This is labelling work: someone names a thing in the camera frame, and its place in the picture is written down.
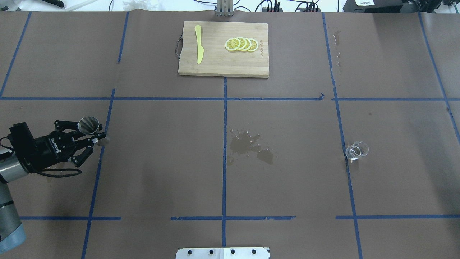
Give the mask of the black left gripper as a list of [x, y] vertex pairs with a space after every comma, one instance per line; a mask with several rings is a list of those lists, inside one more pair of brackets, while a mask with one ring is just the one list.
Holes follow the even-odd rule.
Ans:
[[[56, 120], [55, 130], [36, 139], [38, 154], [33, 158], [35, 169], [45, 169], [60, 162], [70, 161], [79, 168], [93, 153], [93, 147], [107, 137], [102, 134], [98, 120]], [[83, 140], [73, 141], [71, 134], [94, 134]]]

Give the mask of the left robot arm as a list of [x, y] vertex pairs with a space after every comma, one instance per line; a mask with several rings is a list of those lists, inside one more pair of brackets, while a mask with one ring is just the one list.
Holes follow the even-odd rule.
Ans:
[[28, 125], [14, 124], [6, 137], [11, 146], [1, 154], [0, 170], [0, 252], [3, 254], [24, 243], [23, 223], [8, 184], [29, 174], [66, 178], [82, 173], [79, 169], [94, 151], [94, 145], [107, 134], [95, 117], [77, 122], [56, 120], [54, 131], [34, 138]]

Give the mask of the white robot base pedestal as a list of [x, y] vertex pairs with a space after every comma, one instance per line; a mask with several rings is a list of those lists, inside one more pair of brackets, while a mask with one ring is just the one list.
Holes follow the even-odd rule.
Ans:
[[265, 247], [184, 248], [176, 252], [176, 259], [270, 259]]

